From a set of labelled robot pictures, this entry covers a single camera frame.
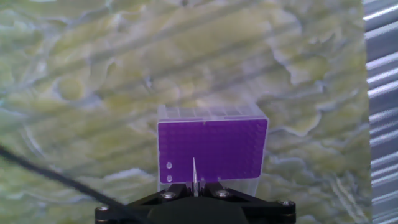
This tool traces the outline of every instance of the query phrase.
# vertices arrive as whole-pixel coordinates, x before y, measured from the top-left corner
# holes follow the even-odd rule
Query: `marble texture background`
[[[0,142],[121,202],[157,187],[156,108],[253,101],[257,189],[297,223],[370,223],[361,1],[0,1]],[[98,204],[0,162],[2,223],[92,223]]]

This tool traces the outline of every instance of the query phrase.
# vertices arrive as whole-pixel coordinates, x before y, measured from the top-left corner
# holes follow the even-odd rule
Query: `wire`
[[[115,208],[115,209],[119,210],[121,213],[125,214],[127,217],[129,217],[133,220],[140,221],[143,224],[152,224],[152,222],[150,220],[138,215],[136,212],[133,212],[131,208],[128,208],[127,206],[123,205],[122,203],[117,202],[114,199],[111,199],[111,198],[105,196],[104,194],[99,193],[96,190],[93,190],[92,188],[90,188],[80,182],[77,182],[71,178],[65,177],[64,175],[58,174],[58,173],[48,170],[48,169],[38,167],[38,166],[34,165],[33,163],[29,162],[27,159],[11,153],[2,145],[0,145],[0,156],[5,158],[7,161],[15,163],[31,172],[35,172],[36,174],[40,174],[40,175],[42,175],[48,179],[51,179],[51,180],[56,180],[63,185],[74,188],[83,194],[87,194],[90,197],[93,197],[95,200],[97,200],[103,204],[106,204],[111,208]]]

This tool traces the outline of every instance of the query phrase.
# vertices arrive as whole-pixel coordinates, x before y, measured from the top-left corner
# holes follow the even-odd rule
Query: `metal screw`
[[[216,191],[216,195],[219,197],[227,197],[229,196],[229,192],[226,190],[218,190]]]
[[[108,206],[102,206],[97,208],[99,211],[107,211],[109,208]]]
[[[282,204],[283,206],[294,205],[294,202],[291,201],[284,201],[284,202],[279,201],[278,203]]]
[[[171,199],[171,198],[175,197],[175,193],[173,193],[173,192],[165,192],[165,193],[162,194],[162,196],[165,199]]]

